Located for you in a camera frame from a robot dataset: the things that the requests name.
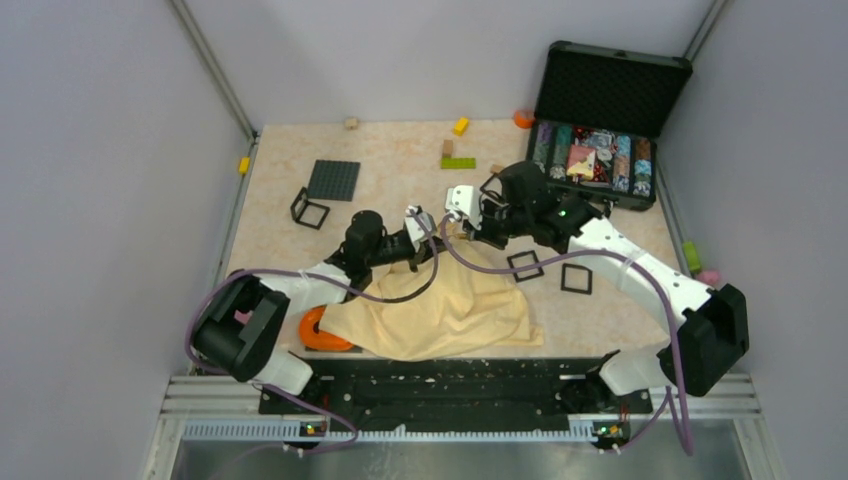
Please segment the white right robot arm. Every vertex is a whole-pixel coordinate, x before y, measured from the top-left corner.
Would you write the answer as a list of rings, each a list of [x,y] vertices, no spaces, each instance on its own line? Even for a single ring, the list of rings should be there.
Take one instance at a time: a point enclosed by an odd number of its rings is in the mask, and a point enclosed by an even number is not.
[[[666,265],[590,202],[549,187],[530,162],[504,168],[497,180],[496,200],[470,185],[448,190],[447,217],[470,240],[504,249],[514,238],[529,237],[613,283],[669,335],[667,343],[606,355],[586,385],[594,409],[612,412],[627,394],[654,387],[703,397],[747,353],[747,306],[739,289],[715,289]]]

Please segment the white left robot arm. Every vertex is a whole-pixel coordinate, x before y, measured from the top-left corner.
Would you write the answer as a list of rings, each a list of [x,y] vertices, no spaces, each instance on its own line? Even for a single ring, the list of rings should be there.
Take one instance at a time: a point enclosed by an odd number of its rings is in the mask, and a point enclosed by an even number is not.
[[[242,383],[282,391],[297,413],[319,404],[320,386],[312,367],[279,345],[284,321],[353,299],[376,301],[366,288],[376,267],[405,262],[410,269],[439,261],[443,249],[434,218],[409,206],[395,233],[382,217],[363,210],[353,215],[343,241],[327,259],[297,271],[255,268],[232,273],[196,310],[184,347],[196,366]]]

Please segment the cream yellow t-shirt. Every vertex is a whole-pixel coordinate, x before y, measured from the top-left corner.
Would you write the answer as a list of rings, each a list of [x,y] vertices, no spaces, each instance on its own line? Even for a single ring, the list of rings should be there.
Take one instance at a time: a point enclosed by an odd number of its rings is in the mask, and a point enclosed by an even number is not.
[[[367,292],[371,300],[326,307],[321,327],[378,357],[423,361],[544,342],[510,277],[468,269],[447,252],[417,272],[396,264]]]

